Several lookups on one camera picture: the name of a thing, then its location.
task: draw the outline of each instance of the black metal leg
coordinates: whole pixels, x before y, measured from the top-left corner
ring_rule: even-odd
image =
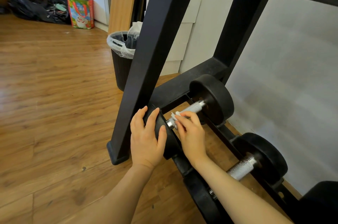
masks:
[[[267,2],[268,0],[233,0],[214,53],[214,58],[229,67],[222,80],[224,84],[230,77]]]
[[[190,0],[149,0],[114,132],[107,149],[114,165],[129,158],[130,121],[148,104]]]

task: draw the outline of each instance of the hand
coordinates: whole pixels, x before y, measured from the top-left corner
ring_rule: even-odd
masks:
[[[205,152],[205,132],[195,113],[185,111],[180,115],[175,115],[178,120],[175,123],[180,134],[183,152],[195,168],[199,160],[208,158]]]
[[[130,149],[133,165],[141,164],[153,170],[161,161],[167,140],[167,131],[164,125],[158,132],[158,140],[155,137],[155,121],[159,113],[156,108],[148,117],[144,127],[143,117],[148,110],[145,106],[139,109],[130,123],[132,135],[130,137]]]

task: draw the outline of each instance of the rubber foot cap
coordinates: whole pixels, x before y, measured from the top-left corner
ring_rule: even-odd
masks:
[[[108,149],[108,154],[110,157],[110,161],[112,162],[113,165],[119,165],[120,163],[123,163],[129,159],[129,155],[123,156],[121,158],[116,159],[112,153],[112,144],[111,141],[108,141],[107,143],[107,149]]]

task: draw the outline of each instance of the black metal frame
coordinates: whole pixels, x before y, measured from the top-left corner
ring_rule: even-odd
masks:
[[[185,101],[191,103],[189,84],[203,74],[213,75],[226,83],[268,0],[233,0],[213,57],[155,88],[189,1],[149,1],[112,139],[107,144],[114,165],[129,158],[129,124],[139,108],[153,104],[166,113]],[[316,1],[334,5],[338,3],[337,0]],[[206,117],[205,120],[236,157],[243,157],[231,142],[234,134],[230,130],[224,125],[216,127]],[[182,152],[173,157],[173,161],[184,177],[187,187],[189,180],[204,181],[198,175],[190,175],[194,169]],[[298,200],[283,184],[278,182],[271,185],[255,171],[252,174],[287,215],[297,221],[295,209]],[[278,192],[282,192],[284,197],[281,198]]]

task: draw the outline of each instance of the trash can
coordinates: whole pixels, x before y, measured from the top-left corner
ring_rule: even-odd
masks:
[[[142,22],[133,22],[129,31],[114,32],[107,37],[107,44],[112,50],[116,84],[121,91],[124,91],[127,83],[141,26]]]

